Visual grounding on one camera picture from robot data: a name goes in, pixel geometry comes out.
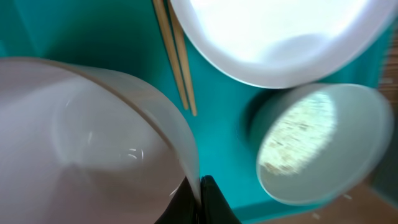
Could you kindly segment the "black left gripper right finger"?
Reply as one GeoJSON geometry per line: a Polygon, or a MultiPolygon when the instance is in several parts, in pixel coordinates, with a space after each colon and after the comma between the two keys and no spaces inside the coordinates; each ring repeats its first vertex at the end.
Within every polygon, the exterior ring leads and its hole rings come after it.
{"type": "Polygon", "coordinates": [[[241,224],[210,175],[201,178],[201,223],[241,224]]]}

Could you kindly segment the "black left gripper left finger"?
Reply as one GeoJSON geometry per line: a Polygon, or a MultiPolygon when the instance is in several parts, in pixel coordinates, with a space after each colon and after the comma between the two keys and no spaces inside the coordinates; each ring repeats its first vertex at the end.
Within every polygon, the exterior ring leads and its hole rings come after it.
{"type": "Polygon", "coordinates": [[[187,178],[178,187],[165,212],[155,224],[197,224],[197,201],[187,178]]]}

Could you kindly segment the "pink bowl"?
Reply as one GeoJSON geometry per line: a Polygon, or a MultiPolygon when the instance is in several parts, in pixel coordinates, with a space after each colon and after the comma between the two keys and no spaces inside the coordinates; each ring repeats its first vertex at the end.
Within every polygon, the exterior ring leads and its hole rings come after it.
{"type": "Polygon", "coordinates": [[[1,60],[1,222],[155,223],[187,178],[192,131],[132,75],[39,58],[1,60]]]}

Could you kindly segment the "white rice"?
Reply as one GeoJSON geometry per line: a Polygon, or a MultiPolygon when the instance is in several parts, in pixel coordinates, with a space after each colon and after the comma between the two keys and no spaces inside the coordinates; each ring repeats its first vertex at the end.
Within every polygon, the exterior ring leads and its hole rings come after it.
{"type": "Polygon", "coordinates": [[[332,99],[324,93],[308,95],[271,126],[261,143],[258,164],[274,175],[299,174],[331,142],[336,126],[332,99]]]}

